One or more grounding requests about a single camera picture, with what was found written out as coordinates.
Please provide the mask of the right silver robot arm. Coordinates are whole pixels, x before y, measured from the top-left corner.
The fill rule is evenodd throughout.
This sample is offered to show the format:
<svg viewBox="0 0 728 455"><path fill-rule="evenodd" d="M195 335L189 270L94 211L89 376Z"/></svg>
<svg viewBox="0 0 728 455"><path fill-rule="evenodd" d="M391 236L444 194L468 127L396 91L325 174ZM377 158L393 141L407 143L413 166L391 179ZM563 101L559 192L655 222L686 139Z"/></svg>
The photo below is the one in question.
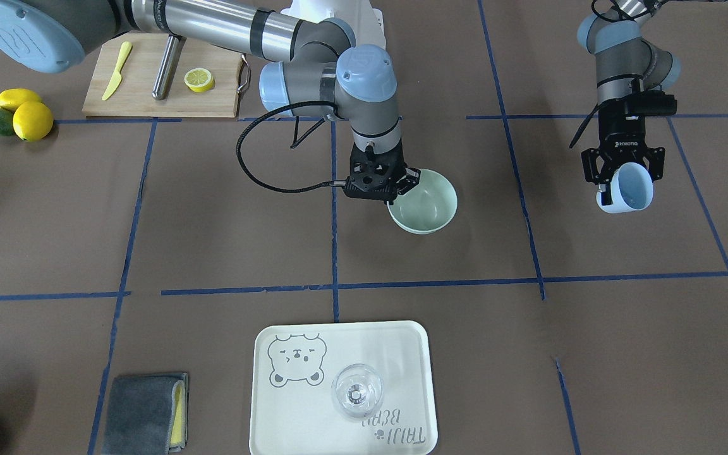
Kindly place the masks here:
<svg viewBox="0 0 728 455"><path fill-rule="evenodd" d="M63 72L129 32L201 40L266 60L259 92L267 112L255 124L277 114L349 122L349 176L317 189L393 204L421 181L403 156L392 58L360 40L344 18L314 22L235 1L0 1L0 50L38 72Z"/></svg>

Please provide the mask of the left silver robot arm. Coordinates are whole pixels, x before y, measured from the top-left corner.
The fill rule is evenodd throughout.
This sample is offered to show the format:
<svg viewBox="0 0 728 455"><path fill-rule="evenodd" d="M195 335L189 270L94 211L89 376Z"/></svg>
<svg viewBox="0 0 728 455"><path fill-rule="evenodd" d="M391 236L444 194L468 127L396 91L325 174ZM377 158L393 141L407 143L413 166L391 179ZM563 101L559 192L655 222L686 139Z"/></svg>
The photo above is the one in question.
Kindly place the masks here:
<svg viewBox="0 0 728 455"><path fill-rule="evenodd" d="M612 1L605 12L592 9L578 29L578 43L595 58L598 101L572 144L597 118L598 147L584 150L581 163L586 181L597 187L598 207L609 214L648 208L653 184L664 175L665 150L646 144L645 121L676 114L677 100L667 89L678 80L681 64L641 34L663 5Z"/></svg>

